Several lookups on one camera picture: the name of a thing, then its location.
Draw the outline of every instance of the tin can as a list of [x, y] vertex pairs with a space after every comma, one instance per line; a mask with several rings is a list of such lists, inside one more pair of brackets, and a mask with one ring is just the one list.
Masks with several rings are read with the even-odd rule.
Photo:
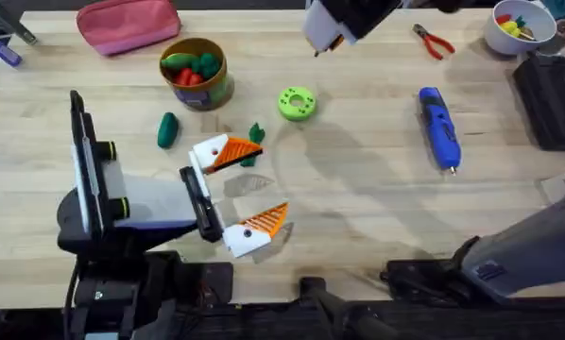
[[[174, 82], [175, 74], [161, 66], [161, 60], [175, 53], [187, 53], [200, 57], [203, 53], [213, 54], [221, 64], [219, 71], [207, 81], [194, 86], [183, 86]], [[212, 110], [225, 104], [233, 92], [233, 84], [228, 75], [226, 56], [215, 43], [202, 38], [184, 39], [167, 47], [159, 59], [161, 76], [165, 79], [176, 97], [186, 106], [200, 111]]]

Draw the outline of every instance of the wooden table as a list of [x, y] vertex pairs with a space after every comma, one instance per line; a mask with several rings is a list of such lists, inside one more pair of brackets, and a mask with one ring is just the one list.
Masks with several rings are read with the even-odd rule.
[[[300, 32], [303, 11], [180, 12], [181, 36], [219, 43], [235, 82], [227, 105], [198, 113], [159, 75], [171, 42], [106, 59], [79, 35], [75, 12], [27, 12], [23, 22], [41, 43], [12, 39], [25, 63], [0, 65], [0, 307], [63, 303], [73, 256], [56, 245], [56, 208], [74, 184], [71, 89], [132, 175], [176, 179], [191, 145], [223, 132], [247, 136], [254, 122], [265, 128], [256, 167], [235, 166], [209, 183], [227, 221], [288, 200], [290, 224], [273, 244], [236, 260], [196, 234], [160, 247], [189, 261], [233, 262], [237, 302], [290, 300], [306, 275], [324, 277], [343, 298], [386, 298], [377, 280], [386, 261], [447, 257], [472, 235], [536, 212], [545, 205], [537, 182], [565, 173], [565, 153], [530, 142], [510, 86], [518, 63], [491, 55], [481, 40], [488, 13], [396, 10], [356, 46], [315, 59]], [[456, 53], [431, 58], [414, 23]], [[318, 115], [282, 119], [275, 101], [288, 86], [311, 89]], [[440, 175], [425, 142], [416, 99], [423, 86], [437, 86], [452, 113], [463, 149], [454, 178]], [[169, 151], [156, 146], [166, 111], [183, 124]]]

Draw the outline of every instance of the pink pencil case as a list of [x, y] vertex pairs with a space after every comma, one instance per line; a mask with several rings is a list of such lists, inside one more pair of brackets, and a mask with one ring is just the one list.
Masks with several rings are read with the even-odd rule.
[[104, 56], [156, 43], [180, 33], [180, 17], [169, 0], [106, 0], [82, 8], [77, 27]]

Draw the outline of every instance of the blue screwdriver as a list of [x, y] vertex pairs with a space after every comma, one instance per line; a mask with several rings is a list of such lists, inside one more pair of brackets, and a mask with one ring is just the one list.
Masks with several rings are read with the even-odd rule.
[[437, 88], [422, 88], [419, 91], [419, 102], [436, 162], [442, 170], [448, 169], [454, 175], [461, 163], [461, 147], [456, 140], [453, 121], [442, 95]]

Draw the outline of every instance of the red pliers handle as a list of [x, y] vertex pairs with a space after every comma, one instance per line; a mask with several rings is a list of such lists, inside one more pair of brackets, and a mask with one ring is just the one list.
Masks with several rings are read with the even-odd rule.
[[427, 30], [425, 30], [425, 28], [423, 28], [422, 25], [415, 24], [413, 26], [413, 30], [415, 31], [415, 33], [419, 34], [419, 36], [423, 39], [423, 43], [425, 44], [427, 51], [432, 55], [432, 57], [436, 58], [437, 60], [442, 60], [442, 55], [434, 49], [432, 43], [437, 43], [440, 46], [446, 48], [449, 52], [454, 53], [454, 47], [450, 42], [447, 42], [442, 38], [430, 34]]

